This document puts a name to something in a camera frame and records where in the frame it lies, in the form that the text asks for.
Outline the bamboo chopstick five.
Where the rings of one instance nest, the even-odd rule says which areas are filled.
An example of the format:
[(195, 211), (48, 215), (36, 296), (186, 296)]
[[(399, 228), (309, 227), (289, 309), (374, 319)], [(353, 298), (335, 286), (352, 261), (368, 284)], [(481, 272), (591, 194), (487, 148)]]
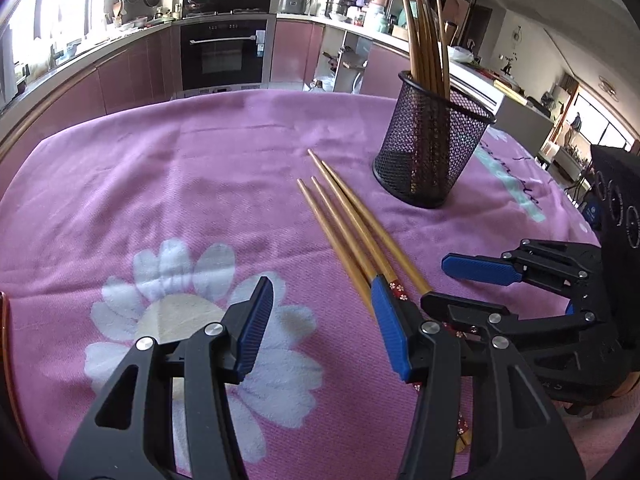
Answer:
[[(322, 166), (322, 159), (314, 154), (314, 152), (309, 152), (308, 155), (311, 157), (311, 160), (318, 168), (323, 179), (326, 180), (326, 185), (322, 186), (329, 194), (330, 199), (336, 206), (338, 212), (343, 216), (343, 219), (346, 221), (347, 225), (356, 236), (360, 247), (374, 264), (375, 269), (378, 271), (378, 275), (384, 276), (388, 288), (392, 291), (395, 297), (402, 300), (408, 300), (410, 296), (407, 292), (407, 289), (405, 288), (404, 284), (401, 283), (401, 279), (395, 270), (396, 266), (399, 266), (401, 270), (402, 267), (385, 247), (382, 240), (380, 240), (375, 232), (370, 228), (366, 220), (364, 220), (360, 216), (358, 210), (354, 206), (352, 206), (352, 203), (350, 202), (346, 194), (329, 175), (328, 170), (326, 170), (326, 168)], [(349, 248), (344, 241), (344, 238), (341, 236), (340, 230), (337, 229), (337, 226), (331, 218), (330, 212), (326, 209), (326, 205), (323, 203), (319, 206), (326, 215), (326, 218), (328, 218), (330, 225), (334, 229), (335, 233), (350, 253)]]

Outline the bamboo chopstick six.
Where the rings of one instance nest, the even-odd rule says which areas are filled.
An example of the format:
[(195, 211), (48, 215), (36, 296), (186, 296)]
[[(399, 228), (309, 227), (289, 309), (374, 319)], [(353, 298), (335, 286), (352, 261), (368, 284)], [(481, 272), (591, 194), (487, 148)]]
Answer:
[(322, 166), (328, 170), (329, 175), (346, 194), (352, 206), (354, 206), (360, 216), (366, 220), (370, 228), (375, 232), (380, 240), (382, 240), (388, 251), (394, 256), (396, 261), (402, 267), (405, 274), (410, 278), (411, 283), (419, 292), (420, 295), (427, 294), (433, 290), (433, 287), (428, 284), (426, 278), (424, 278), (421, 271), (413, 264), (411, 259), (401, 249), (401, 247), (395, 242), (390, 233), (383, 228), (382, 224), (372, 214), (370, 209), (363, 203), (358, 195), (348, 186), (348, 184), (342, 179), (342, 177), (324, 160), (321, 161)]

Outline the bamboo chopstick three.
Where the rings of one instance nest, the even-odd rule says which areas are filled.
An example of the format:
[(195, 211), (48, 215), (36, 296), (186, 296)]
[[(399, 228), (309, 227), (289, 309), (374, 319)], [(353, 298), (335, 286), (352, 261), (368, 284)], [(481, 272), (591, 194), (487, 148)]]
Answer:
[(322, 229), (323, 234), (326, 236), (326, 239), (329, 241), (334, 254), (337, 256), (338, 260), (347, 273), (350, 281), (352, 282), (352, 286), (358, 292), (360, 299), (368, 309), (368, 312), (371, 316), (374, 316), (373, 307), (370, 301), (370, 288), (366, 279), (364, 278), (362, 272), (357, 266), (357, 263), (352, 258), (348, 250), (345, 248), (344, 244), (341, 242), (340, 238), (335, 233), (334, 229), (330, 225), (328, 218), (322, 211), (321, 207), (318, 205), (314, 196), (312, 196), (311, 192), (306, 187), (306, 184), (302, 179), (296, 180), (299, 191), (302, 192), (304, 199), (306, 200), (311, 212), (314, 214), (314, 218), (319, 223), (320, 228)]

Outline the bamboo chopstick four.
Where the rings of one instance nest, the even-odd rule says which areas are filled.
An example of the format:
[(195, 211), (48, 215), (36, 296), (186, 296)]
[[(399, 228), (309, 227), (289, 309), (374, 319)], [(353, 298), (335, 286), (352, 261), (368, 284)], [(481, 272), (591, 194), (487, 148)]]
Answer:
[(330, 199), (329, 194), (326, 192), (322, 184), (315, 177), (311, 177), (310, 180), (319, 193), (320, 197), (322, 198), (323, 203), (326, 205), (326, 209), (330, 212), (331, 218), (337, 226), (337, 229), (340, 230), (341, 236), (344, 238), (344, 241), (346, 242), (350, 253), (359, 266), (359, 269), (362, 271), (367, 281), (371, 283), (372, 280), (378, 275), (378, 271), (375, 269), (374, 264), (360, 247), (356, 236), (347, 225), (346, 221), (343, 219), (343, 216), (338, 212), (336, 206)]

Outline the bamboo chopstick seven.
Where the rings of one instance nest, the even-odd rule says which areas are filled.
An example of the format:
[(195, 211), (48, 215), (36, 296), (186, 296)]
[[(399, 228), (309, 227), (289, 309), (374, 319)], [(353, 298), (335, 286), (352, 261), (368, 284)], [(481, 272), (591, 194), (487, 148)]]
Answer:
[(435, 0), (436, 2), (436, 12), (437, 12), (437, 23), (438, 23), (438, 31), (439, 31), (439, 44), (440, 44), (440, 62), (442, 62), (442, 96), (444, 99), (449, 100), (450, 98), (450, 76), (449, 76), (449, 56), (448, 56), (448, 47), (446, 44), (445, 37), (445, 23), (442, 19), (442, 4), (440, 0)]

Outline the bamboo chopstick nine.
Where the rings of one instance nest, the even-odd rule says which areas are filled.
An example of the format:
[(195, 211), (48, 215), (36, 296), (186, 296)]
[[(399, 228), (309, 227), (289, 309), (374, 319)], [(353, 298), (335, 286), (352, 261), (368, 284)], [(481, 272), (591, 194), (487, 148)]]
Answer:
[(412, 13), (410, 0), (402, 0), (406, 14), (409, 55), (411, 64), (411, 77), (417, 84), (424, 84), (425, 74), (422, 63), (422, 51), (420, 48), (419, 35), (416, 31), (416, 22)]

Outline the bamboo chopstick eight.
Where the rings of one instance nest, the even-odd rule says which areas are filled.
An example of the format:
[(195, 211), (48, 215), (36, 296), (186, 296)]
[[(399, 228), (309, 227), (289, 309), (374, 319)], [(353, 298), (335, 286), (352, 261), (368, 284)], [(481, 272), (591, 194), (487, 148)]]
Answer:
[[(425, 48), (425, 51), (426, 51), (426, 65), (427, 65), (427, 68), (428, 68), (428, 62), (427, 62), (427, 33), (426, 33), (424, 11), (422, 9), (422, 0), (416, 0), (416, 5), (418, 6), (418, 11), (419, 11), (419, 20), (420, 20), (420, 25), (421, 25), (421, 30), (422, 30), (422, 44), (424, 45), (424, 48)], [(430, 80), (430, 88), (428, 88), (427, 90), (431, 91), (432, 93), (434, 93), (432, 91), (432, 88), (431, 88), (430, 71), (428, 71), (428, 79)]]

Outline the bamboo chopstick two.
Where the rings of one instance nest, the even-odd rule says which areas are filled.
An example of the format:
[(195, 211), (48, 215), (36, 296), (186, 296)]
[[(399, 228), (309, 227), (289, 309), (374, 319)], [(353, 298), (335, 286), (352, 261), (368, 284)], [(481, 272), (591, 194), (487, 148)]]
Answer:
[(416, 31), (418, 32), (418, 35), (419, 35), (420, 48), (422, 51), (422, 63), (423, 63), (424, 74), (425, 74), (425, 82), (424, 84), (421, 84), (421, 86), (424, 89), (428, 89), (430, 88), (430, 80), (428, 79), (428, 68), (426, 65), (426, 51), (425, 51), (424, 45), (422, 44), (422, 30), (421, 30), (421, 25), (419, 20), (418, 6), (416, 5), (415, 1), (413, 0), (410, 0), (410, 1), (412, 6), (412, 13), (414, 16), (414, 21), (416, 22)]

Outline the black mesh utensil holder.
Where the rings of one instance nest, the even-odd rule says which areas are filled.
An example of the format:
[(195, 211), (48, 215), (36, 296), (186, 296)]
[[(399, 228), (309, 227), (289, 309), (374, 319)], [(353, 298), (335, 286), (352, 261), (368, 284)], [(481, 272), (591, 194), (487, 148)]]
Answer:
[(399, 96), (372, 172), (391, 196), (435, 209), (446, 202), (495, 115), (453, 88), (448, 99), (424, 89), (408, 70), (398, 74)]

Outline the pink floral tablecloth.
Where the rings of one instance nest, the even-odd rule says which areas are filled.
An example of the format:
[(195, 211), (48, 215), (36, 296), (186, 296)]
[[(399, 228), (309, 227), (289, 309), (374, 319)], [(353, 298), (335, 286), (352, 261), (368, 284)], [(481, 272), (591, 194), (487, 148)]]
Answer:
[(559, 315), (526, 285), (463, 284), (450, 252), (498, 256), (523, 238), (593, 243), (559, 187), (510, 136), (488, 130), (435, 210), (372, 174), (394, 102), (247, 91), (128, 110), (43, 140), (1, 201), (1, 287), (24, 423), (55, 474), (81, 419), (134, 341), (190, 336), (245, 300), (274, 307), (254, 370), (229, 388), (254, 479), (391, 479), (416, 390), (324, 237), (299, 180), (321, 158), (434, 289)]

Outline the black built-in oven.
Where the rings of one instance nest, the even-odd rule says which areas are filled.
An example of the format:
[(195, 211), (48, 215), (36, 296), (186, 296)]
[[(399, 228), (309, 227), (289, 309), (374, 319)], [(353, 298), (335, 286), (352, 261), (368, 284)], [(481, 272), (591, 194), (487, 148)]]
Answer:
[(274, 18), (227, 16), (180, 26), (182, 90), (259, 87), (269, 79)]

